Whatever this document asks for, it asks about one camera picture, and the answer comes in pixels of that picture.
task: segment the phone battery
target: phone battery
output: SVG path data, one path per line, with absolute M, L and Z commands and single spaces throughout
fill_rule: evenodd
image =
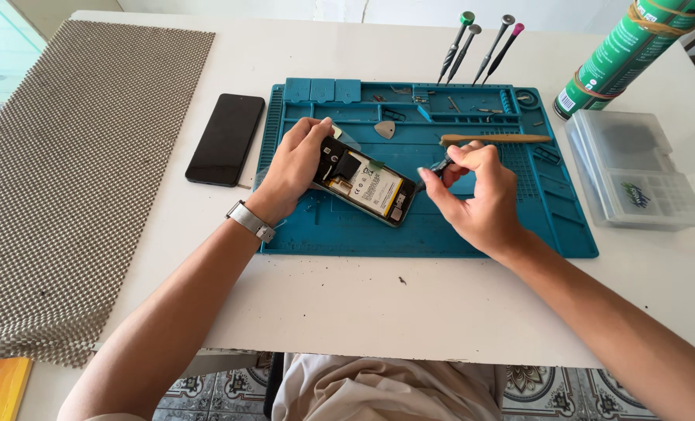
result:
M 402 185 L 402 178 L 390 170 L 373 167 L 370 159 L 359 154 L 351 155 L 360 161 L 360 166 L 351 179 L 350 199 L 387 216 Z

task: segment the clear plastic container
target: clear plastic container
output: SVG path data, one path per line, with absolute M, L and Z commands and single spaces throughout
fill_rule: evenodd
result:
M 565 128 L 596 225 L 695 226 L 695 193 L 654 114 L 578 110 Z

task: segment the fingernail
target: fingernail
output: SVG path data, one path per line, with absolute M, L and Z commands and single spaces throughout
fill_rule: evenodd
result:
M 420 175 L 420 178 L 423 179 L 423 181 L 428 181 L 428 173 L 423 171 L 425 168 L 419 166 L 418 167 L 418 175 Z

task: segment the beige textured mat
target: beige textured mat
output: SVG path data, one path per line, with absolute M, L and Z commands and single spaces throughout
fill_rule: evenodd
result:
M 213 38 L 65 21 L 0 111 L 0 358 L 85 363 Z

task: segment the disassembled smartphone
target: disassembled smartphone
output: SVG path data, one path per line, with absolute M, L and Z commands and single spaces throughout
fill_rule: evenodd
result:
M 398 227 L 415 196 L 415 182 L 343 142 L 321 143 L 314 184 L 350 205 Z

